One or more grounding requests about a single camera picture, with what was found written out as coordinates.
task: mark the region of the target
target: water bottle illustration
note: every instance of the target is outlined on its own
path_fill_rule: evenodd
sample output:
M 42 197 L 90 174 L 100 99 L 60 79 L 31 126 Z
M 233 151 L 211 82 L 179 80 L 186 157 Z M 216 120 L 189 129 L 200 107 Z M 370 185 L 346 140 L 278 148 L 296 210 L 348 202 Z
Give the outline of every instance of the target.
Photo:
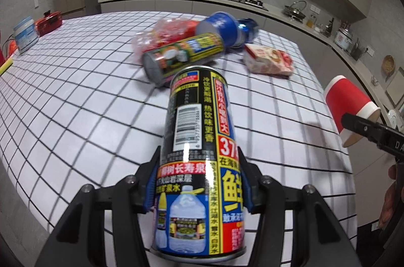
M 156 245 L 163 249 L 167 247 L 166 233 L 166 217 L 167 217 L 167 199 L 166 194 L 160 194 L 157 209 L 157 229 L 156 229 Z
M 205 250 L 206 208 L 196 197 L 204 188 L 182 186 L 181 194 L 170 207 L 170 237 L 168 245 L 171 250 L 183 254 L 200 253 Z

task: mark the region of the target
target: wall socket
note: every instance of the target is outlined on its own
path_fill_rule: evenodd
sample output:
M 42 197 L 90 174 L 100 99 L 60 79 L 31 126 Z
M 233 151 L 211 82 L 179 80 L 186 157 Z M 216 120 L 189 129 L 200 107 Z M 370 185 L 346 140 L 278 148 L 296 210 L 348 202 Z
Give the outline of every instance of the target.
M 310 6 L 310 10 L 315 12 L 316 14 L 320 14 L 320 12 L 321 12 L 321 9 L 314 5 Z
M 371 48 L 371 46 L 367 46 L 367 53 L 370 55 L 370 56 L 372 56 L 373 57 L 373 54 L 374 54 L 374 50 Z

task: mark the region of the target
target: countertop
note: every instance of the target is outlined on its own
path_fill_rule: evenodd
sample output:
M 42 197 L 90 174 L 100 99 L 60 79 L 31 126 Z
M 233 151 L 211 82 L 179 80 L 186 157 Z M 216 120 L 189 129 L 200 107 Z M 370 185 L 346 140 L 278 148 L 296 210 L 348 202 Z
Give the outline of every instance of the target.
M 149 83 L 133 60 L 130 41 L 161 17 L 178 15 L 120 12 L 71 19 L 23 55 L 13 55 L 14 64 L 0 77 L 2 161 L 22 200 L 49 232 L 82 185 L 116 184 L 161 144 L 169 89 Z M 351 163 L 323 89 L 295 43 L 262 30 L 256 43 L 286 50 L 296 70 L 290 79 L 280 79 L 250 74 L 238 54 L 216 60 L 229 83 L 237 144 L 263 174 L 282 184 L 314 184 L 355 246 Z M 150 248 L 153 214 L 141 215 L 139 222 Z M 284 266 L 291 259 L 292 223 L 288 211 Z M 257 225 L 258 216 L 245 213 L 247 253 L 231 264 L 248 263 Z M 107 263 L 113 267 L 110 214 L 105 227 Z M 147 255 L 153 266 L 174 266 Z
M 113 2 L 113 1 L 119 1 L 119 0 L 98 0 L 99 3 L 108 3 L 108 2 Z M 374 86 L 371 82 L 371 72 L 367 69 L 367 67 L 359 60 L 355 61 L 351 56 L 349 56 L 345 51 L 343 51 L 339 46 L 337 46 L 333 38 L 326 38 L 322 34 L 319 34 L 318 32 L 314 31 L 313 29 L 310 29 L 303 23 L 296 22 L 294 20 L 291 20 L 290 18 L 286 17 L 282 13 L 282 9 L 278 8 L 276 6 L 272 6 L 269 4 L 264 3 L 264 7 L 268 9 L 268 11 L 258 9 L 253 6 L 249 6 L 246 4 L 240 4 L 234 1 L 229 1 L 229 0 L 199 0 L 199 1 L 207 1 L 207 2 L 217 2 L 221 4 L 225 4 L 231 7 L 235 8 L 243 8 L 247 9 L 253 13 L 259 13 L 261 15 L 270 17 L 272 19 L 276 19 L 278 21 L 281 21 L 282 23 L 285 23 L 287 25 L 290 25 L 296 29 L 299 29 L 300 31 L 303 31 L 316 39 L 320 40 L 324 44 L 330 46 L 336 54 L 338 54 L 345 62 L 346 64 L 353 70 L 354 73 L 357 74 L 358 78 L 361 80 L 361 82 L 364 84 L 370 95 L 372 96 L 371 98 L 374 100 L 377 106 L 381 108 L 381 114 L 386 121 L 388 126 L 391 126 L 391 123 L 389 121 L 389 118 L 387 116 L 386 109 L 383 106 L 386 106 L 388 110 L 394 109 L 392 103 L 390 102 L 389 98 L 387 97 L 385 90 L 380 86 Z M 395 109 L 398 119 L 397 119 L 397 127 L 399 131 L 404 132 L 404 122 L 403 119 L 399 116 L 399 112 L 397 109 Z

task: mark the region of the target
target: cutting board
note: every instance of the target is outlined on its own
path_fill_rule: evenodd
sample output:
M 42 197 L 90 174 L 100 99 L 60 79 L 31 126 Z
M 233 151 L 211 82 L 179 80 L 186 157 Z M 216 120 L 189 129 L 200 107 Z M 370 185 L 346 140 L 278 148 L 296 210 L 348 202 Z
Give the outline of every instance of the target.
M 404 70 L 400 67 L 398 72 L 386 88 L 386 94 L 396 107 L 404 96 Z

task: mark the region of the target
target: human hand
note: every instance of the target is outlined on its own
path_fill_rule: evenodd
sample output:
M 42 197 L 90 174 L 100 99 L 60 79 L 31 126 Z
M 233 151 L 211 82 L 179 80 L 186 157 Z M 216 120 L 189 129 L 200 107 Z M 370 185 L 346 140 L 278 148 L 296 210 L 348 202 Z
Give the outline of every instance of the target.
M 395 165 L 392 165 L 389 168 L 389 177 L 395 180 L 396 176 L 397 176 L 397 169 Z M 384 196 L 384 204 L 379 218 L 379 225 L 378 225 L 379 228 L 383 228 L 393 216 L 394 200 L 395 200 L 395 182 L 391 184 L 391 186 L 389 187 Z M 401 190 L 401 200 L 404 202 L 404 187 Z

